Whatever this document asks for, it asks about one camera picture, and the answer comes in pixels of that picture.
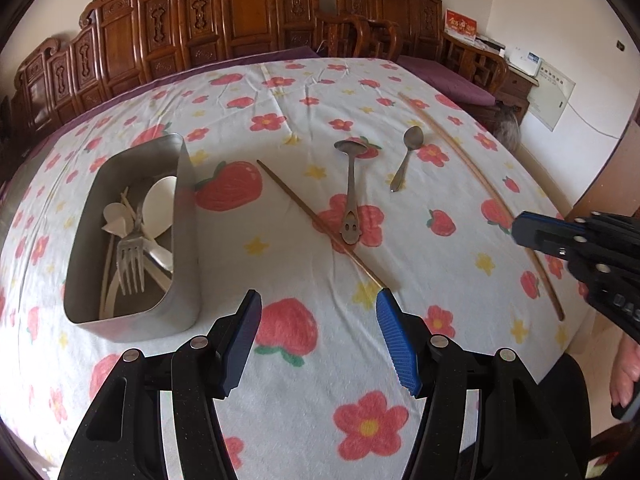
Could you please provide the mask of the person's right hand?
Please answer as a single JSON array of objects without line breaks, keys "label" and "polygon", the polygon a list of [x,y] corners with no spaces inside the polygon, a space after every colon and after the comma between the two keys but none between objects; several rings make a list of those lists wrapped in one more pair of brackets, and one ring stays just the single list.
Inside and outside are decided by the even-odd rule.
[{"label": "person's right hand", "polygon": [[634,384],[639,381],[639,375],[639,344],[628,335],[623,334],[611,373],[610,395],[614,406],[620,405],[626,408],[631,402],[634,397]]}]

